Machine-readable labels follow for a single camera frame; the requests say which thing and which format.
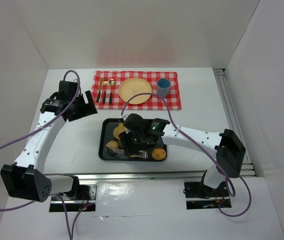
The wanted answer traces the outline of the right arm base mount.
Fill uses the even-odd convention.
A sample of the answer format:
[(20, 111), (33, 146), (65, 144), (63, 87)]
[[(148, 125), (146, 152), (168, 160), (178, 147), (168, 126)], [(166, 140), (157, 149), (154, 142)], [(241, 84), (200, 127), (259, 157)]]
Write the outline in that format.
[(184, 182), (183, 193), (187, 210), (231, 208), (231, 200), (225, 182), (217, 189), (202, 185), (200, 182)]

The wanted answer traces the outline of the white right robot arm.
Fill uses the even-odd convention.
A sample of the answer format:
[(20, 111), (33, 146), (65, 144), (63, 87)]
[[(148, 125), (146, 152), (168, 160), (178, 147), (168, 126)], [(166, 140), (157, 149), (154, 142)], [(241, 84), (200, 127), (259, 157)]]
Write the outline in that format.
[(202, 185), (216, 189), (222, 182), (240, 176), (246, 148), (235, 132), (200, 131), (182, 127), (166, 119), (144, 119), (131, 113), (102, 129), (101, 148), (120, 161), (163, 161), (168, 146), (205, 153), (213, 161), (202, 177)]

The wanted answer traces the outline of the small round tan muffin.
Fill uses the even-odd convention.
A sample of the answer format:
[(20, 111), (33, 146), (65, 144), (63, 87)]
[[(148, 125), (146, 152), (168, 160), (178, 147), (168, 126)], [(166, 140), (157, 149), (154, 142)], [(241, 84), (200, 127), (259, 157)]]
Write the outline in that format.
[(118, 142), (112, 140), (112, 141), (109, 141), (109, 142), (105, 145), (105, 147), (118, 149), (118, 148), (119, 148), (119, 145), (118, 145)]

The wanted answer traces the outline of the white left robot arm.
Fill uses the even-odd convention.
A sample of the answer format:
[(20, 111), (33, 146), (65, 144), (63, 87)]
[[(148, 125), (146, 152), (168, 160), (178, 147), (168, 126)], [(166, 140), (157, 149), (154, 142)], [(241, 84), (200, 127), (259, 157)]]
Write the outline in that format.
[(50, 195), (64, 193), (75, 198), (79, 179), (70, 174), (47, 177), (44, 165), (53, 142), (66, 122), (96, 114), (90, 91), (81, 94), (77, 83), (60, 81), (59, 90), (46, 99), (41, 108), (36, 134), (30, 137), (13, 164), (5, 164), (0, 175), (13, 198), (44, 202)]

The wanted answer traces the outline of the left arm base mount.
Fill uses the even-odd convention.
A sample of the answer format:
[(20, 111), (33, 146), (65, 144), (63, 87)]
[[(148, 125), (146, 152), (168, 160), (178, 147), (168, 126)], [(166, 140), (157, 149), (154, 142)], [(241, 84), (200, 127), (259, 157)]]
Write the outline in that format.
[[(96, 210), (97, 184), (81, 184), (76, 196), (65, 193), (60, 194), (68, 212), (94, 212)], [(57, 196), (52, 196), (49, 206), (50, 213), (64, 212), (62, 201)]]

